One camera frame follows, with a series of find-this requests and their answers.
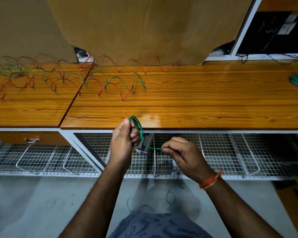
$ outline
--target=patterned fabric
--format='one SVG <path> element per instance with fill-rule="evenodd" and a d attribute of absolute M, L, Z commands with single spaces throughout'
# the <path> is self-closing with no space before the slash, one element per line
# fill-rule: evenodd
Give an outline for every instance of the patterned fabric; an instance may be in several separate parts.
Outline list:
<path fill-rule="evenodd" d="M 183 214 L 132 213 L 109 238 L 212 238 Z"/>

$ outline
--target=concrete floor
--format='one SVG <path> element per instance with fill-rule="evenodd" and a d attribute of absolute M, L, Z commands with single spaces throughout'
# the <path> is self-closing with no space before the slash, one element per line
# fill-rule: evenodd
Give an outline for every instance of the concrete floor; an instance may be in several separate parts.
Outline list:
<path fill-rule="evenodd" d="M 80 207 L 94 178 L 0 176 L 0 238 L 57 237 Z M 230 181 L 230 186 L 283 237 L 298 238 L 273 185 L 268 181 Z M 124 179 L 109 235 L 131 210 L 183 212 L 214 238 L 230 237 L 214 205 L 191 180 Z M 166 202 L 168 189 L 174 205 Z M 168 200 L 174 201 L 169 193 Z"/>

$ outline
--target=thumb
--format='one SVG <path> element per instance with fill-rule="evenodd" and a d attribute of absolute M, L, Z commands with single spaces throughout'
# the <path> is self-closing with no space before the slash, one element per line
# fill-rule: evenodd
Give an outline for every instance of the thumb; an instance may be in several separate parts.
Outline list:
<path fill-rule="evenodd" d="M 182 158 L 182 156 L 178 152 L 175 152 L 173 149 L 163 148 L 162 152 L 169 155 L 169 156 L 171 156 L 180 168 L 181 168 L 182 165 L 185 164 L 185 161 Z"/>
<path fill-rule="evenodd" d="M 130 128 L 131 128 L 131 124 L 129 119 L 125 119 L 123 126 L 121 127 L 119 136 L 126 139 L 130 139 Z"/>

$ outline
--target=wooden table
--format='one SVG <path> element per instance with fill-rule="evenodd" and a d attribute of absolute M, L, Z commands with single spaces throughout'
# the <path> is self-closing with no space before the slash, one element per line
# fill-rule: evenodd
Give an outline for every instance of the wooden table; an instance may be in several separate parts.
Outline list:
<path fill-rule="evenodd" d="M 78 73 L 86 77 L 87 69 L 78 69 L 81 64 L 61 64 L 65 75 Z M 46 70 L 53 69 L 54 65 L 44 65 Z M 50 79 L 44 82 L 42 70 L 34 69 L 27 65 L 27 70 L 33 70 L 35 74 L 34 88 L 29 85 L 26 88 L 16 88 L 11 83 L 4 88 L 4 99 L 0 99 L 0 127 L 58 127 L 77 94 L 77 87 L 70 81 L 62 83 L 61 76 L 57 72 L 46 73 Z M 78 87 L 83 80 L 77 75 L 69 76 Z M 56 92 L 51 89 L 51 82 L 57 80 Z M 0 85 L 7 81 L 0 75 Z M 25 86 L 29 83 L 27 77 L 18 77 L 12 80 L 16 86 Z"/>
<path fill-rule="evenodd" d="M 100 85 L 91 80 L 61 128 L 113 129 L 135 115 L 144 128 L 154 129 L 298 130 L 298 87 L 289 82 L 298 73 L 298 62 L 288 66 L 273 61 L 211 62 L 178 66 L 167 73 L 155 66 L 147 75 L 139 67 L 125 67 L 121 73 L 113 67 L 99 70 L 107 80 L 119 76 L 129 88 L 137 72 L 146 89 L 135 78 L 134 95 L 122 101 L 113 85 L 98 96 Z M 93 77 L 104 86 L 101 73 Z M 127 94 L 118 79 L 112 82 L 123 96 Z"/>

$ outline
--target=red wristband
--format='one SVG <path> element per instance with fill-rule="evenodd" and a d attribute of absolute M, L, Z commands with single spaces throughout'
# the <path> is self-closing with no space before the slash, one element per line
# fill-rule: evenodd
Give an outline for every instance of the red wristband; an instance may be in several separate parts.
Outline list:
<path fill-rule="evenodd" d="M 200 189 L 206 189 L 206 188 L 210 187 L 211 185 L 213 185 L 215 183 L 215 181 L 217 181 L 219 178 L 221 178 L 221 174 L 222 174 L 222 171 L 220 170 L 216 176 L 208 179 L 207 181 L 204 181 L 202 184 L 199 184 Z"/>

